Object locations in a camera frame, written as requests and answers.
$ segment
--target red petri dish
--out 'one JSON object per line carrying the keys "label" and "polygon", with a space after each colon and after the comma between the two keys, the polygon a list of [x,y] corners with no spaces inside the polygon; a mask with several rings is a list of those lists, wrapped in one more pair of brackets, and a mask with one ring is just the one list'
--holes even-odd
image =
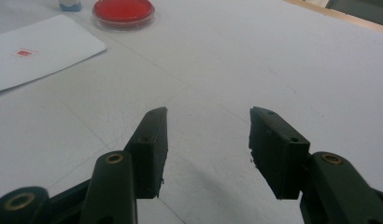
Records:
{"label": "red petri dish", "polygon": [[138,28],[152,21],[154,7],[148,0],[99,0],[93,15],[106,28]]}

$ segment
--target white table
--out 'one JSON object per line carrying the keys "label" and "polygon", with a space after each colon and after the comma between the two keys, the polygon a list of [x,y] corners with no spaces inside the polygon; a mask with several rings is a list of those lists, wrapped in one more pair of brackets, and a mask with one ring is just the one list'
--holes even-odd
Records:
{"label": "white table", "polygon": [[64,14],[107,51],[0,91],[0,196],[53,196],[90,178],[149,110],[167,106],[160,199],[139,223],[302,223],[250,163],[249,109],[276,111],[311,143],[383,190],[383,34],[280,0],[152,0],[155,22],[105,32],[54,1],[0,0],[0,34]]}

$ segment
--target red mark on paper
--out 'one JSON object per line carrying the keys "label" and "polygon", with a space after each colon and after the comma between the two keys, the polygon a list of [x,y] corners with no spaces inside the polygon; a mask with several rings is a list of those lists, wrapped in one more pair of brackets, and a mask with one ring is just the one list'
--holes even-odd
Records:
{"label": "red mark on paper", "polygon": [[15,53],[13,53],[14,56],[19,56],[22,58],[31,58],[37,54],[37,51],[31,50],[31,49],[18,49]]}

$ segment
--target white paper sheet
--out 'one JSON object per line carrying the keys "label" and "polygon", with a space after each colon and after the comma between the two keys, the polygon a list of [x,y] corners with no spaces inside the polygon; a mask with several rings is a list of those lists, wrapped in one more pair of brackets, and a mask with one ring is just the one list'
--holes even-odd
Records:
{"label": "white paper sheet", "polygon": [[105,50],[64,15],[0,35],[0,91],[44,77]]}

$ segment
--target petri dish lid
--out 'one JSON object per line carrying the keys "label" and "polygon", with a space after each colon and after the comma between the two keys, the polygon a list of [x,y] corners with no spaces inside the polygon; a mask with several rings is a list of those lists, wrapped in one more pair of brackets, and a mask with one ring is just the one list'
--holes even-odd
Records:
{"label": "petri dish lid", "polygon": [[154,7],[149,0],[99,0],[92,13],[105,27],[134,28],[150,23]]}

